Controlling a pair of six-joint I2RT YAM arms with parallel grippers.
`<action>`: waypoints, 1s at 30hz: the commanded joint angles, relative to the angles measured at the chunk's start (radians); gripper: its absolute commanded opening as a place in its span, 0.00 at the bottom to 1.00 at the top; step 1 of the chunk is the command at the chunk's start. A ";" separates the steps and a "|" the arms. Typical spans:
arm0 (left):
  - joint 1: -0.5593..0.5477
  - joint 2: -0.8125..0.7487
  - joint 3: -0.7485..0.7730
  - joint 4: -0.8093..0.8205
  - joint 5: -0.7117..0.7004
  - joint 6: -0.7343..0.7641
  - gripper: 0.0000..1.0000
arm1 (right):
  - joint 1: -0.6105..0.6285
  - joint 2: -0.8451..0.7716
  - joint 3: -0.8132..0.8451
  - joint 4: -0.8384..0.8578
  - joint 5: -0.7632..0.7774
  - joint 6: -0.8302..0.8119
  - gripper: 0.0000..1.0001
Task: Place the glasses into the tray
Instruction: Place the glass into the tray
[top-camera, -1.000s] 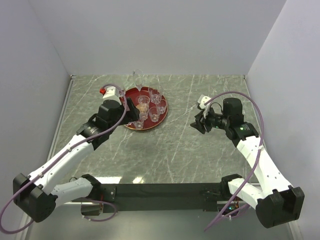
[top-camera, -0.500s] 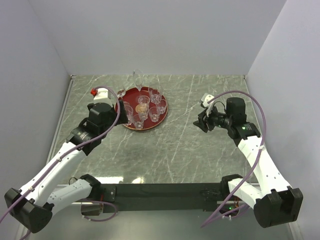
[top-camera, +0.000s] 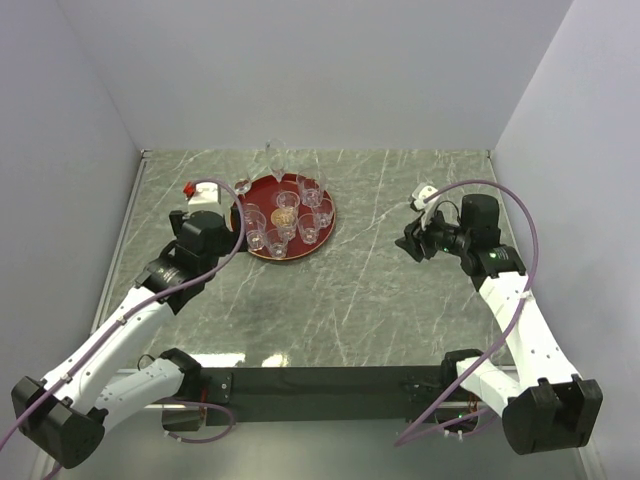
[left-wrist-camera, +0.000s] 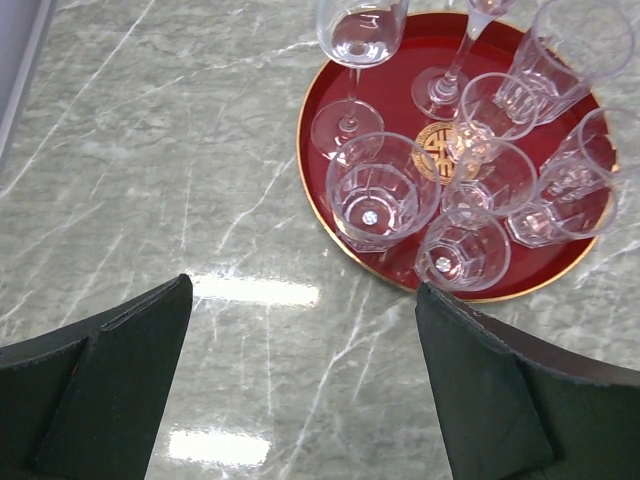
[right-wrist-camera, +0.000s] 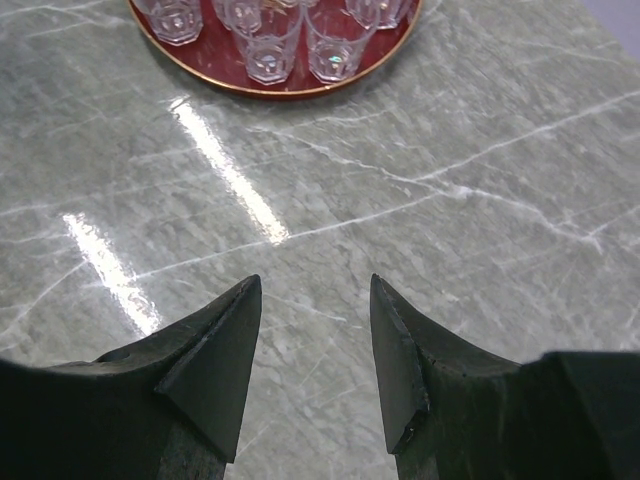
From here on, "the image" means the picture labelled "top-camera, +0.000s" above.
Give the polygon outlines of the clear faceted tumbler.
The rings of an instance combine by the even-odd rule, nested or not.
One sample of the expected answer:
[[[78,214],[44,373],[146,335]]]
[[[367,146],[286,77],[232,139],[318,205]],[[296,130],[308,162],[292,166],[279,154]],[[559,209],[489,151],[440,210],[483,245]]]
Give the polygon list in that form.
[[[265,246],[266,217],[255,204],[244,205],[246,240],[249,251],[259,251]]]
[[[300,173],[296,176],[296,184],[303,205],[314,208],[321,204],[326,187],[326,176],[323,173]]]

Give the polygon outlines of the clear stemmed wine glass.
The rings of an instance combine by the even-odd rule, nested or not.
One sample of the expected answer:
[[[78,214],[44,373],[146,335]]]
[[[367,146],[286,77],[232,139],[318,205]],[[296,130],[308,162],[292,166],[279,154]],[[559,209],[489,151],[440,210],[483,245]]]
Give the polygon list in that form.
[[[252,184],[253,182],[251,177],[249,175],[244,175],[235,182],[234,190],[237,195],[244,196],[251,190]]]

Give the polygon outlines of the small clear shot glass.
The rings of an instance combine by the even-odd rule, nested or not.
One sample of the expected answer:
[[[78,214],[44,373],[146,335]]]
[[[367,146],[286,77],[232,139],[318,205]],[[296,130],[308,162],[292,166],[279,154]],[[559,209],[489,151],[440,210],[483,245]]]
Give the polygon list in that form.
[[[265,245],[272,258],[279,260],[287,256],[288,239],[286,235],[277,228],[265,233]]]
[[[317,206],[312,208],[312,213],[321,229],[329,227],[334,216],[334,204],[332,200],[324,198]]]
[[[287,241],[295,238],[298,223],[298,214],[295,209],[277,208],[271,214],[271,222],[282,238]]]
[[[282,191],[276,197],[276,205],[279,209],[298,214],[300,197],[293,191]]]
[[[297,221],[298,235],[305,245],[314,245],[318,242],[320,227],[313,213],[303,214]]]

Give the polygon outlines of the tall clear champagne flute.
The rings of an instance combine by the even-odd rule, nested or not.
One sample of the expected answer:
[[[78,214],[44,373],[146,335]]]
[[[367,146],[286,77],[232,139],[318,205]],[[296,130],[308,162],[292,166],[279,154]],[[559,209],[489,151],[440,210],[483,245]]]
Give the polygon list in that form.
[[[289,150],[284,141],[272,138],[265,144],[266,161],[272,177],[276,180],[276,187],[271,194],[273,205],[277,204],[277,197],[282,191],[282,180],[288,171]]]

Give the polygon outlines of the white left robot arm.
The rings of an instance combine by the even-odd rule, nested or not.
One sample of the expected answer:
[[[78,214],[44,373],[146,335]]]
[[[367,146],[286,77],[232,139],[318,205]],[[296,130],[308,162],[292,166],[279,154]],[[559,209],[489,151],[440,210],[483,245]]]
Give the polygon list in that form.
[[[169,215],[174,238],[136,278],[125,299],[70,357],[41,379],[20,379],[11,391],[16,430],[60,467],[83,463],[106,433],[164,398],[202,399],[201,365],[173,348],[120,381],[126,358],[199,295],[235,253],[239,235],[211,211]]]

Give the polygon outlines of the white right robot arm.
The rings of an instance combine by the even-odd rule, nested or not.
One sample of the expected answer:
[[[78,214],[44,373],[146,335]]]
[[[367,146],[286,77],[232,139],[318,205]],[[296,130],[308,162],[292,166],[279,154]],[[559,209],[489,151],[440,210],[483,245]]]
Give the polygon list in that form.
[[[511,448],[520,455],[581,448],[591,438],[603,393],[566,358],[529,290],[530,269],[515,248],[504,244],[498,200],[485,194],[463,197],[456,223],[445,220],[435,188],[421,186],[410,206],[419,218],[396,244],[414,260],[444,252],[460,266],[491,310],[506,340],[517,375],[496,367],[489,353],[449,352],[440,386],[447,397],[469,392],[502,420]]]

